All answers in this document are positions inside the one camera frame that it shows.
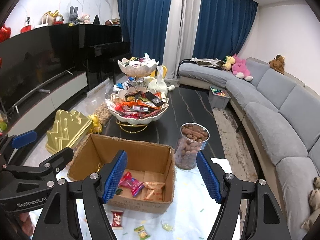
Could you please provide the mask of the person's left hand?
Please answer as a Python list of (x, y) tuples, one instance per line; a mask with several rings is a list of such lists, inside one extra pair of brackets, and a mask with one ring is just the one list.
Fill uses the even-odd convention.
[(21, 222), (21, 229), (22, 231), (28, 236), (31, 237), (34, 233), (34, 225), (31, 221), (31, 217), (29, 215), (29, 213), (20, 213), (18, 215), (19, 220)]

